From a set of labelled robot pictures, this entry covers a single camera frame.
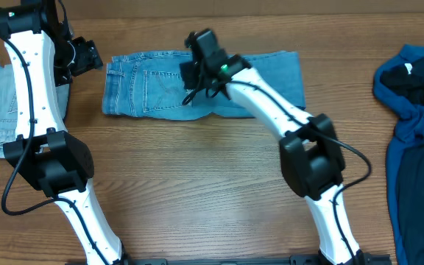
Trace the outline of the long blue denim jeans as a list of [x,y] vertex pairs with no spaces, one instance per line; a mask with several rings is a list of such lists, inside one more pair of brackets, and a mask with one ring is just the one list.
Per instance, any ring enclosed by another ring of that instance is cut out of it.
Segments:
[[[305,92],[296,52],[247,55],[264,80],[293,105],[304,109]],[[107,64],[102,111],[106,115],[192,121],[210,114],[249,118],[250,113],[225,95],[200,91],[187,105],[184,98],[197,85],[192,55],[184,51],[150,51],[115,56]]]

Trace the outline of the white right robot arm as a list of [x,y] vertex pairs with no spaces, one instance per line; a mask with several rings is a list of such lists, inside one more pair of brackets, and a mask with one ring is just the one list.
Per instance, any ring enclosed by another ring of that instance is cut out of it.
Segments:
[[223,93],[248,110],[276,137],[280,170],[289,188],[306,200],[319,235],[322,264],[362,264],[342,196],[346,189],[343,149],[332,121],[294,106],[272,88],[243,57],[195,59],[180,64],[186,85],[195,91]]

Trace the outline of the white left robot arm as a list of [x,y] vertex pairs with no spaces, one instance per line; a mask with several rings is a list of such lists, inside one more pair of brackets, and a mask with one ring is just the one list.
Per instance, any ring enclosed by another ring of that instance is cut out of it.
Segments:
[[93,188],[94,164],[86,144],[66,129],[57,88],[103,66],[93,41],[74,38],[56,1],[22,1],[0,9],[0,38],[13,67],[17,96],[15,140],[4,157],[73,227],[87,264],[130,264]]

